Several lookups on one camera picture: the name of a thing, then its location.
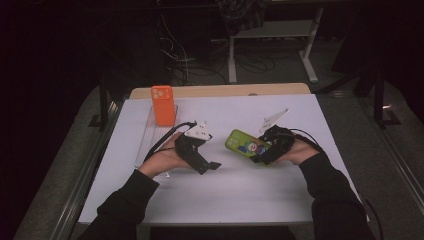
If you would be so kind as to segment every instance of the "black cable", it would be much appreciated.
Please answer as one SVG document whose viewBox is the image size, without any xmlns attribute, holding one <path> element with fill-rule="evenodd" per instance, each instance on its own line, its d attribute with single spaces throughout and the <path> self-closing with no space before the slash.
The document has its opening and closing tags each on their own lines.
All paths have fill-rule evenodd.
<svg viewBox="0 0 424 240">
<path fill-rule="evenodd" d="M 187 77 L 186 77 L 187 72 L 184 69 L 182 69 L 182 68 L 174 68 L 174 70 L 178 70 L 178 71 L 182 72 L 182 74 L 183 74 L 183 79 L 181 79 L 183 81 L 182 84 L 180 84 L 178 82 L 178 84 L 180 84 L 180 86 L 187 86 L 187 85 L 193 86 L 194 85 L 190 80 L 187 79 Z"/>
<path fill-rule="evenodd" d="M 265 47 L 260 46 L 260 44 L 258 44 L 257 41 L 255 42 L 255 45 L 256 45 L 255 49 L 258 50 L 255 55 L 257 55 L 258 58 L 261 59 L 261 60 L 251 60 L 251 59 L 249 59 L 249 60 L 252 63 L 259 63 L 260 61 L 263 61 L 263 60 L 270 60 L 275 65 L 275 62 L 273 61 L 273 58 L 271 56 L 273 54 L 275 54 L 280 49 L 282 43 L 280 42 L 280 44 L 278 44 L 275 48 L 273 48 L 270 53 L 268 53 L 268 54 L 266 54 L 264 56 L 262 56 L 261 53 L 263 52 L 262 50 L 265 50 Z"/>
<path fill-rule="evenodd" d="M 358 194 L 359 194 L 359 197 L 363 200 L 363 202 L 365 202 L 368 205 L 368 207 L 371 209 L 371 212 L 374 215 L 375 220 L 377 221 L 378 231 L 379 231 L 379 234 L 380 234 L 380 240 L 384 240 L 383 225 L 381 224 L 381 220 L 380 220 L 380 217 L 377 214 L 377 211 L 375 210 L 374 206 L 371 204 L 371 202 L 367 198 L 365 198 L 359 192 L 358 192 Z"/>
<path fill-rule="evenodd" d="M 300 130 L 300 129 L 296 129 L 296 128 L 292 128 L 292 129 L 289 129 L 290 131 L 298 131 L 298 132 L 302 132 L 302 133 L 304 133 L 304 134 L 306 134 L 306 135 L 308 135 L 314 142 L 315 142 L 315 144 L 318 146 L 318 147 L 320 147 L 319 146 L 319 144 L 318 144 L 318 142 L 317 142 L 317 140 L 315 140 L 315 138 L 313 138 L 309 133 L 307 133 L 307 132 L 305 132 L 305 131 L 303 131 L 303 130 Z"/>
<path fill-rule="evenodd" d="M 161 149 L 155 151 L 155 153 L 162 152 L 162 151 L 168 151 L 168 150 L 175 150 L 175 147 L 172 147 L 172 148 L 161 148 Z"/>
<path fill-rule="evenodd" d="M 222 69 L 224 68 L 226 63 L 227 63 L 226 60 L 223 61 L 222 64 L 220 65 L 220 67 L 218 68 L 218 70 L 210 69 L 210 68 L 207 68 L 207 67 L 204 67 L 204 66 L 189 67 L 190 69 L 205 70 L 205 71 L 210 71 L 211 73 L 206 73 L 206 74 L 200 74 L 200 73 L 194 73 L 194 72 L 188 72 L 188 73 L 195 75 L 195 76 L 211 76 L 211 75 L 217 74 L 218 76 L 220 76 L 222 78 L 222 80 L 224 81 L 224 84 L 228 84 L 225 76 L 220 73 L 222 71 Z M 182 69 L 180 67 L 177 67 L 176 70 L 179 70 L 179 71 L 185 73 L 184 69 Z"/>
<path fill-rule="evenodd" d="M 284 133 L 280 133 L 280 134 L 275 134 L 274 135 L 274 137 L 275 136 L 285 136 L 285 137 L 292 137 L 292 138 L 297 138 L 297 139 L 299 139 L 300 141 L 302 141 L 302 142 L 305 142 L 305 143 L 307 143 L 307 144 L 309 144 L 311 147 L 313 147 L 315 150 L 317 150 L 318 152 L 324 152 L 324 149 L 322 149 L 321 148 L 321 146 L 319 146 L 318 145 L 318 143 L 315 141 L 315 139 L 314 139 L 314 141 L 311 141 L 311 140 L 309 140 L 308 138 L 306 138 L 306 137 L 304 137 L 304 136 L 302 136 L 302 135 L 300 135 L 300 134 L 294 134 L 294 135 L 290 135 L 290 134 L 284 134 Z"/>
<path fill-rule="evenodd" d="M 185 122 L 185 123 L 178 124 L 177 126 L 171 128 L 171 130 L 169 130 L 167 133 L 165 133 L 165 135 L 163 135 L 163 137 L 161 139 L 159 139 L 159 141 L 155 145 L 153 145 L 153 147 L 149 150 L 146 157 L 144 158 L 143 162 L 145 162 L 147 159 L 149 159 L 151 156 L 153 156 L 153 154 L 155 154 L 155 152 L 156 152 L 156 149 L 158 149 L 159 146 L 161 146 L 170 136 L 172 136 L 172 134 L 174 134 L 174 132 L 177 131 L 178 128 L 183 127 L 183 126 L 189 126 L 190 128 L 192 128 L 196 125 L 197 125 L 197 123 Z"/>
<path fill-rule="evenodd" d="M 286 56 L 283 56 L 283 57 L 272 57 L 272 55 L 274 55 L 274 54 L 277 52 L 277 50 L 279 50 L 279 49 L 281 48 L 281 45 L 282 45 L 282 44 L 279 44 L 277 47 L 275 47 L 275 49 L 274 49 L 271 53 L 269 53 L 269 54 L 267 54 L 267 55 L 265 55 L 265 56 L 262 56 L 262 55 L 260 54 L 260 53 L 261 53 L 261 50 L 260 50 L 260 49 L 263 49 L 263 47 L 259 46 L 258 44 L 256 44 L 256 45 L 257 45 L 257 46 L 255 47 L 255 49 L 259 49 L 259 50 L 258 50 L 258 52 L 257 52 L 257 53 L 254 53 L 254 54 L 255 54 L 255 55 L 258 55 L 258 56 L 259 56 L 259 58 L 260 58 L 260 59 L 262 59 L 262 60 L 252 59 L 252 57 L 249 57 L 249 56 L 248 56 L 248 54 L 246 54 L 246 53 L 244 53 L 244 54 L 243 54 L 243 56 L 244 56 L 245 58 L 247 58 L 247 60 L 249 60 L 249 61 L 250 61 L 251 63 L 253 63 L 253 64 L 262 64 L 262 65 L 263 65 L 263 68 L 262 68 L 262 67 L 258 67 L 258 66 L 251 65 L 251 64 L 249 64 L 249 63 L 246 63 L 245 61 L 243 61 L 243 60 L 242 60 L 242 59 L 240 59 L 239 57 L 234 57 L 234 59 L 236 59 L 236 60 L 237 60 L 237 64 L 238 64 L 241 68 L 243 68 L 244 70 L 246 70 L 246 71 L 248 71 L 248 72 L 252 72 L 252 73 L 265 73 L 265 72 L 268 72 L 268 71 L 274 70 L 274 69 L 276 68 L 275 60 L 284 59 L 284 58 L 290 57 L 290 56 L 292 56 L 292 55 L 294 55 L 294 54 L 297 54 L 297 53 L 299 52 L 299 50 L 298 50 L 298 49 L 296 49 L 296 51 L 293 51 L 293 53 L 287 54 Z M 268 67 L 268 66 L 264 63 L 264 60 L 269 60 L 269 61 L 271 62 L 271 64 L 272 64 L 272 66 L 271 66 L 271 67 Z"/>
</svg>

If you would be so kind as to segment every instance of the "cables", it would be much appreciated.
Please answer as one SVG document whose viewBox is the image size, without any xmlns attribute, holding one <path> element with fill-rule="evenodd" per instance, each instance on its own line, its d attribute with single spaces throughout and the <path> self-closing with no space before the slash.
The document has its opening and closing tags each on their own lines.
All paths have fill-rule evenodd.
<svg viewBox="0 0 424 240">
<path fill-rule="evenodd" d="M 280 43 L 277 46 L 271 48 L 271 50 L 269 47 L 260 46 L 256 43 L 253 53 L 239 53 L 238 56 L 234 58 L 237 60 L 237 64 L 247 72 L 266 73 L 276 68 L 276 60 L 285 59 L 295 54 L 298 54 L 298 50 L 302 49 L 305 45 L 304 41 L 302 41 L 302 45 L 295 47 L 295 51 L 288 53 L 282 57 L 276 57 L 275 55 L 282 48 L 282 43 L 283 41 L 280 41 Z"/>
<path fill-rule="evenodd" d="M 371 202 L 364 197 L 364 195 L 362 195 L 362 193 L 358 192 L 359 197 L 361 198 L 361 200 L 368 205 L 368 207 L 371 209 L 372 214 L 375 217 L 375 220 L 377 221 L 377 225 L 378 225 L 378 231 L 380 234 L 380 240 L 384 240 L 384 231 L 383 231 L 383 225 L 381 224 L 381 220 L 380 217 L 377 214 L 377 211 L 375 210 L 374 206 L 371 204 Z"/>
<path fill-rule="evenodd" d="M 289 129 L 290 131 L 298 131 L 298 132 L 302 132 L 302 133 L 304 133 L 304 134 L 306 134 L 306 135 L 308 135 L 308 137 L 309 138 L 311 138 L 312 139 L 312 141 L 314 141 L 314 143 L 319 147 L 319 144 L 318 144 L 318 142 L 317 142 L 317 140 L 315 140 L 315 138 L 313 138 L 309 133 L 307 133 L 307 132 L 305 132 L 305 131 L 303 131 L 303 130 L 300 130 L 300 129 L 296 129 L 296 128 L 292 128 L 292 129 Z"/>
<path fill-rule="evenodd" d="M 160 5 L 160 0 L 156 0 L 156 4 L 159 6 Z M 186 54 L 186 51 L 185 51 L 185 49 L 184 49 L 184 47 L 177 41 L 177 39 L 175 39 L 175 37 L 174 37 L 174 35 L 172 35 L 172 33 L 171 33 L 171 31 L 169 30 L 169 28 L 168 28 L 168 25 L 166 24 L 166 21 L 165 21 L 165 17 L 164 17 L 164 15 L 163 14 L 160 14 L 160 16 L 161 16 L 161 20 L 162 20 L 162 24 L 163 24 L 163 27 L 165 28 L 165 30 L 166 30 L 166 32 L 167 32 L 167 34 L 172 38 L 172 40 L 180 47 L 180 49 L 183 51 L 183 54 L 184 54 L 184 62 L 185 62 L 185 71 L 186 71 L 186 73 L 184 74 L 184 78 L 185 78 L 185 82 L 190 82 L 190 80 L 188 79 L 188 64 L 187 64 L 187 54 Z M 168 52 L 165 52 L 164 50 L 162 50 L 162 52 L 163 53 L 165 53 L 166 55 L 168 55 L 169 57 L 171 57 L 172 59 L 174 59 L 174 60 L 177 60 L 178 59 L 178 56 L 177 55 L 171 55 L 171 54 L 169 54 Z"/>
<path fill-rule="evenodd" d="M 208 77 L 208 76 L 212 76 L 212 75 L 218 75 L 223 80 L 224 84 L 228 84 L 227 79 L 221 73 L 221 71 L 223 70 L 226 63 L 227 63 L 227 60 L 226 60 L 226 58 L 224 58 L 224 60 L 219 65 L 217 70 L 212 69 L 212 67 L 206 67 L 204 65 L 189 66 L 190 71 L 188 73 L 191 74 L 191 75 L 194 75 L 194 76 L 199 76 L 199 77 Z M 176 70 L 184 73 L 183 69 L 178 67 L 178 66 L 177 66 Z"/>
</svg>

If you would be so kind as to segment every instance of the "smartphone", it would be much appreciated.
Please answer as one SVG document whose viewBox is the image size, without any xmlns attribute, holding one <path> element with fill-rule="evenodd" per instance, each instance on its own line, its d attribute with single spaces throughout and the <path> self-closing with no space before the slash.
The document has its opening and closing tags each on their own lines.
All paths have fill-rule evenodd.
<svg viewBox="0 0 424 240">
<path fill-rule="evenodd" d="M 225 147 L 240 155 L 251 158 L 264 153 L 271 147 L 271 144 L 238 129 L 234 129 L 225 141 Z"/>
<path fill-rule="evenodd" d="M 153 111 L 156 125 L 175 125 L 175 106 L 172 87 L 168 85 L 158 85 L 151 88 Z"/>
</svg>

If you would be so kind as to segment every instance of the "small black object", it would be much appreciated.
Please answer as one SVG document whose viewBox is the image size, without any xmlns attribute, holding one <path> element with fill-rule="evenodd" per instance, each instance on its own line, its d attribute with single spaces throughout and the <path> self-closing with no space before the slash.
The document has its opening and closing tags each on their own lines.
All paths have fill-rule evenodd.
<svg viewBox="0 0 424 240">
<path fill-rule="evenodd" d="M 196 138 L 187 137 L 181 134 L 175 140 L 175 150 L 178 156 L 186 161 L 194 170 L 200 175 L 203 175 L 208 169 L 216 170 L 220 163 L 207 162 L 202 155 L 199 154 L 198 147 L 203 145 L 206 141 Z"/>
<path fill-rule="evenodd" d="M 250 159 L 255 163 L 270 164 L 290 151 L 295 138 L 295 135 L 289 129 L 274 125 L 259 137 L 260 140 L 269 142 L 272 146 L 261 155 L 255 155 Z"/>
</svg>

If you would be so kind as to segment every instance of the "white table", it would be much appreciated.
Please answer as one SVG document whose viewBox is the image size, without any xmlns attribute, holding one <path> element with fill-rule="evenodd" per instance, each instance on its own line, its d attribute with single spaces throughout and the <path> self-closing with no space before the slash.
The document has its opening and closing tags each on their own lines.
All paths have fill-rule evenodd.
<svg viewBox="0 0 424 240">
<path fill-rule="evenodd" d="M 289 162 L 254 164 L 224 146 L 236 128 L 259 136 L 263 118 L 285 108 L 291 112 L 278 125 L 310 133 L 325 149 L 333 166 L 350 181 L 315 95 L 176 98 L 175 103 L 180 122 L 207 121 L 213 138 L 199 152 L 207 161 L 220 162 L 222 166 L 204 175 L 176 169 L 170 178 L 156 177 L 161 185 L 149 202 L 143 224 L 289 225 L 312 221 L 312 198 L 297 166 Z M 124 103 L 79 222 L 93 221 L 97 207 L 131 175 L 150 107 L 149 99 Z"/>
</svg>

